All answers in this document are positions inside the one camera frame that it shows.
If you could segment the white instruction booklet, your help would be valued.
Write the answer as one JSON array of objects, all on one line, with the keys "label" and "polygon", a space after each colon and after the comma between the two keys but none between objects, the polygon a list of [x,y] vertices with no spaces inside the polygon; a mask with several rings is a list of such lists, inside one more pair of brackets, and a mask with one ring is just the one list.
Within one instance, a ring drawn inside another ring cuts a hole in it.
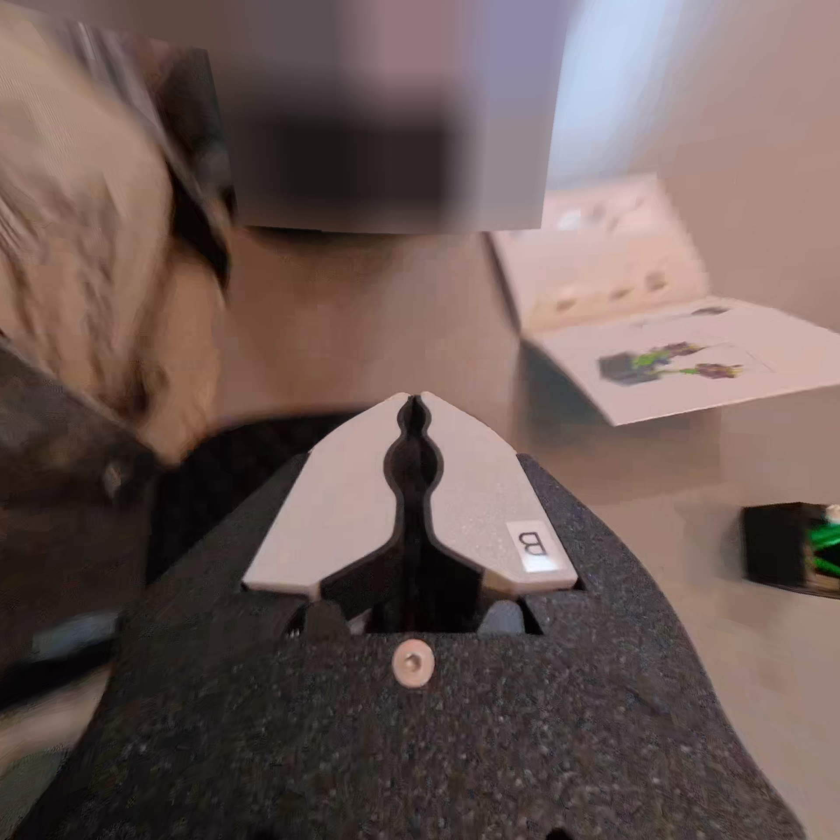
[{"label": "white instruction booklet", "polygon": [[490,233],[523,342],[613,426],[838,385],[836,332],[714,297],[656,175],[547,192]]}]

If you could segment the black and green brick model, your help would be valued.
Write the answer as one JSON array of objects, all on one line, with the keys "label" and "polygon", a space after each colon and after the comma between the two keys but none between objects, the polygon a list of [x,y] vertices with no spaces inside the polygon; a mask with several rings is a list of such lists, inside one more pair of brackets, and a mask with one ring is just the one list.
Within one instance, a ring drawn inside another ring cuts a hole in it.
[{"label": "black and green brick model", "polygon": [[739,526],[748,581],[838,599],[838,522],[827,506],[797,501],[744,507]]}]

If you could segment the floral knit sweater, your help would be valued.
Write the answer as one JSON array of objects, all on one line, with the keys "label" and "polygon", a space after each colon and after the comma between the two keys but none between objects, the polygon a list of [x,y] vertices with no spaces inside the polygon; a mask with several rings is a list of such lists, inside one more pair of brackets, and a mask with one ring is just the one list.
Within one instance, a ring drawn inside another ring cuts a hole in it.
[{"label": "floral knit sweater", "polygon": [[161,42],[2,2],[2,335],[167,464],[210,427],[227,250]]}]

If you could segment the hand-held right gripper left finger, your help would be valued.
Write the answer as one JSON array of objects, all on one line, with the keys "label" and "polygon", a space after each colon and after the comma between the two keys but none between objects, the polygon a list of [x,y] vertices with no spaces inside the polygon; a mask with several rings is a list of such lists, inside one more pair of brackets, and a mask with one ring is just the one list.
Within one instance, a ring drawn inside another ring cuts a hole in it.
[{"label": "hand-held right gripper left finger", "polygon": [[416,621],[421,559],[417,400],[397,393],[354,416],[304,460],[241,585],[331,602],[373,633]]}]

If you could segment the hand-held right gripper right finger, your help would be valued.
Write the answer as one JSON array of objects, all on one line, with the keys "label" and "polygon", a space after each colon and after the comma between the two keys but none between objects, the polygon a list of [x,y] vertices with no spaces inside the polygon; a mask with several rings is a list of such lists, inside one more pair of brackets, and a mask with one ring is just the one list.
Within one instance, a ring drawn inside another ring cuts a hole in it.
[{"label": "hand-held right gripper right finger", "polygon": [[527,595],[580,576],[516,450],[441,397],[416,398],[423,494],[422,627],[445,634],[540,634]]}]

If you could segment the grey-brown garment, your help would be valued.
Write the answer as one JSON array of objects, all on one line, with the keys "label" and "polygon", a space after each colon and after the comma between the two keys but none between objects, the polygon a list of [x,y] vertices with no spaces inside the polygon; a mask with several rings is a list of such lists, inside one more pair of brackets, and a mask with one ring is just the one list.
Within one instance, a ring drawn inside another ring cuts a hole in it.
[{"label": "grey-brown garment", "polygon": [[109,662],[160,473],[127,425],[2,338],[2,711]]}]

